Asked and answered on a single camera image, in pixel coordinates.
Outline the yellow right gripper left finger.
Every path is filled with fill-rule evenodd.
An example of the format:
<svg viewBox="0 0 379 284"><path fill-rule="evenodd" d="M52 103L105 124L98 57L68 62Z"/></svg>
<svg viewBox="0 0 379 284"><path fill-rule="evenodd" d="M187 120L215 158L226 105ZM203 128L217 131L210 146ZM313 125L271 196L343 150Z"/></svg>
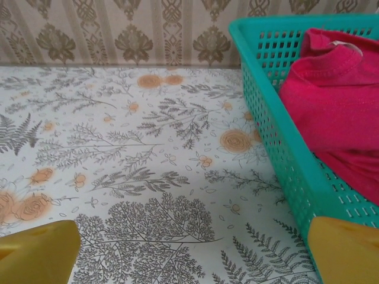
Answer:
<svg viewBox="0 0 379 284"><path fill-rule="evenodd" d="M1 237L1 283L68 283L80 246L72 220Z"/></svg>

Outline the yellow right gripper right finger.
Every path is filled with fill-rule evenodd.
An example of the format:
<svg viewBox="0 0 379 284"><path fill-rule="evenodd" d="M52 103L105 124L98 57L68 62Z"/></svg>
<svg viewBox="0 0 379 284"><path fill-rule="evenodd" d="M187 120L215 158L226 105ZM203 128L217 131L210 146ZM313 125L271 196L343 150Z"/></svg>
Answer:
<svg viewBox="0 0 379 284"><path fill-rule="evenodd" d="M323 283L378 283L377 228L316 217L307 240Z"/></svg>

